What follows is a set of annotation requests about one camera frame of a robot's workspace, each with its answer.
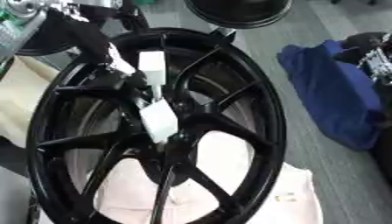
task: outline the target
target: black wheel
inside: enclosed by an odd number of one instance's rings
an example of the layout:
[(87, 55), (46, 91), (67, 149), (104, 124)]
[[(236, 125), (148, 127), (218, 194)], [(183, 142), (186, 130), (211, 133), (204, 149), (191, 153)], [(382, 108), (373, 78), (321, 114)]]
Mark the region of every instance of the black wheel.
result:
[[(268, 196), (284, 161), (284, 113), (266, 75), (237, 48), (196, 31), (152, 29), (113, 42), (133, 66), (140, 51), (165, 51), (164, 97), (178, 116), (179, 132), (159, 149), (138, 115), (149, 90), (77, 59), (46, 90), (31, 120), (28, 170), (42, 208), (56, 224), (117, 223), (95, 210), (94, 196), (116, 163), (134, 158), (158, 184), (150, 223), (161, 223), (169, 189), (187, 179), (219, 202), (192, 223), (245, 223)], [(251, 125), (225, 115), (245, 107)], [(105, 123), (110, 127), (102, 131)], [(196, 165), (197, 144), (211, 130), (242, 138), (253, 149), (248, 173), (232, 195)], [(70, 168), (75, 157), (83, 169)], [(88, 180), (78, 181), (88, 173)]]

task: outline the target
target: blue cloth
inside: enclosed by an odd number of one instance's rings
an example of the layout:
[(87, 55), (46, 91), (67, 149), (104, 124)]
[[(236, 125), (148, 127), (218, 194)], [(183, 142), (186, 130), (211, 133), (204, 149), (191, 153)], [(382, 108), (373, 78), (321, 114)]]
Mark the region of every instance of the blue cloth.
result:
[(318, 128), (355, 150), (374, 146), (383, 120), (373, 82), (355, 65), (332, 59), (339, 42), (312, 48), (287, 45), (277, 58)]

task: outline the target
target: gray floor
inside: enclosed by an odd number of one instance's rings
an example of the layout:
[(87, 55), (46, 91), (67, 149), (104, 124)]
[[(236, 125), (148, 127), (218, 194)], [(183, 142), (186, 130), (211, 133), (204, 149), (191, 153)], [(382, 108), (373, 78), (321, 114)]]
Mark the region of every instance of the gray floor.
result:
[[(186, 27), (203, 32), (212, 29), (195, 17), (182, 0), (158, 1), (158, 4), (143, 7), (152, 26)], [(367, 153), (351, 151), (318, 131), (286, 79), (286, 73), (278, 65), (276, 53), (288, 44), (314, 46), (324, 39), (342, 39), (356, 32), (389, 31), (391, 24), (392, 2), (380, 1), (370, 7), (359, 0), (343, 0), (338, 5), (331, 5), (326, 0), (295, 0), (286, 18), (268, 27), (240, 31), (236, 40), (236, 44), (269, 75), (280, 94), (288, 123), (286, 161), (312, 170), (325, 224), (392, 223), (392, 189)], [(105, 30), (112, 35), (120, 31), (114, 23), (108, 23)], [(64, 58), (54, 56), (52, 63), (63, 67)], [(10, 176), (8, 172), (4, 175), (2, 172), (0, 169), (2, 178)], [(14, 182), (27, 188), (21, 180)], [(0, 189), (10, 193), (16, 191)], [(0, 203), (7, 199), (0, 197)], [(23, 223), (17, 220), (0, 222)]]

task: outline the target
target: white foam block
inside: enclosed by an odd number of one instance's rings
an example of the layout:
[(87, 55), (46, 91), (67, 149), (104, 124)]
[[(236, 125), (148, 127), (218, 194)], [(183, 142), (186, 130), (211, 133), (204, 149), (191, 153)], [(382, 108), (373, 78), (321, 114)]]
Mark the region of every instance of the white foam block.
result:
[(144, 127), (156, 144), (166, 141), (168, 137), (179, 131), (177, 116), (165, 99), (142, 108), (140, 116)]
[(140, 52), (139, 70), (146, 75), (148, 85), (163, 86), (166, 84), (165, 53), (161, 51)]

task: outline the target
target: wheel lip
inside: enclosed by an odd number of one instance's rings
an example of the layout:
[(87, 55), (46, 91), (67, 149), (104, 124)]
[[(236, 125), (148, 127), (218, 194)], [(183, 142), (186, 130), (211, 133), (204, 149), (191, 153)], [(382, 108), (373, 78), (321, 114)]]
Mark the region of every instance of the wheel lip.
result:
[[(176, 28), (158, 28), (158, 29), (151, 29), (147, 31), (148, 34), (158, 35), (162, 32), (170, 32), (176, 33), (178, 35), (190, 35), (193, 38), (200, 38), (206, 41), (208, 35), (205, 33), (197, 32), (197, 31), (189, 31), (185, 29), (176, 29)], [(134, 34), (123, 34), (113, 39), (114, 43), (119, 43), (124, 41), (125, 39), (129, 39), (134, 37)], [(213, 39), (208, 38), (207, 41), (214, 42)], [(244, 52), (239, 50), (238, 48), (228, 45), (225, 46), (225, 53), (231, 54), (232, 57), (237, 58), (241, 62), (241, 65), (244, 67), (248, 67), (248, 70), (253, 71), (248, 75), (254, 76), (254, 78), (261, 79), (265, 83), (265, 87), (269, 90), (269, 98), (272, 101), (271, 105), (274, 105), (274, 108), (271, 110), (275, 110), (275, 119), (276, 119), (276, 139), (277, 144), (274, 148), (274, 151), (279, 153), (273, 154), (274, 163), (270, 164), (271, 167), (271, 174), (268, 176), (269, 182), (267, 185), (264, 186), (264, 190), (259, 195), (254, 197), (254, 203), (251, 206), (247, 207), (246, 210), (243, 211), (241, 215), (238, 217), (234, 217), (227, 223), (243, 223), (247, 221), (259, 208), (259, 206), (263, 203), (265, 197), (270, 192), (270, 189), (274, 185), (277, 175), (281, 169), (282, 163), (284, 161), (284, 151), (286, 145), (286, 128), (285, 128), (285, 119), (284, 119), (284, 111), (282, 109), (281, 103), (277, 96), (277, 92), (271, 85), (269, 79), (265, 76), (264, 72), (260, 69), (260, 67)], [(66, 208), (62, 205), (59, 197), (54, 194), (53, 189), (45, 187), (43, 185), (44, 181), (48, 181), (43, 173), (42, 166), (38, 166), (40, 156), (38, 154), (38, 150), (35, 148), (36, 146), (36, 139), (38, 131), (40, 128), (41, 123), (43, 122), (43, 114), (46, 112), (47, 107), (46, 105), (51, 100), (49, 97), (52, 94), (52, 90), (56, 87), (61, 81), (64, 81), (64, 77), (70, 76), (71, 73), (76, 67), (78, 67), (81, 63), (81, 59), (76, 59), (72, 62), (65, 70), (60, 72), (57, 78), (51, 83), (49, 88), (45, 91), (44, 96), (42, 97), (42, 101), (38, 104), (36, 112), (31, 119), (31, 125), (28, 132), (27, 138), (27, 150), (28, 150), (28, 172), (30, 174), (31, 183), (34, 186), (34, 191), (38, 197), (39, 203), (42, 205), (44, 210), (46, 211), (47, 215), (55, 222), (59, 224), (68, 224), (72, 223), (69, 216), (65, 216), (65, 212), (67, 211)], [(108, 220), (108, 223), (116, 223), (113, 220)]]
[(259, 19), (256, 21), (242, 21), (242, 22), (230, 22), (225, 20), (224, 18), (215, 17), (213, 15), (205, 13), (204, 11), (200, 10), (198, 7), (195, 7), (191, 0), (185, 0), (185, 4), (188, 6), (188, 9), (191, 12), (193, 12), (198, 17), (204, 19), (208, 23), (227, 27), (227, 28), (233, 28), (233, 29), (254, 29), (266, 25), (271, 25), (279, 21), (281, 18), (284, 18), (291, 9), (292, 0), (286, 0), (284, 7), (277, 14), (271, 17), (266, 17), (264, 19)]

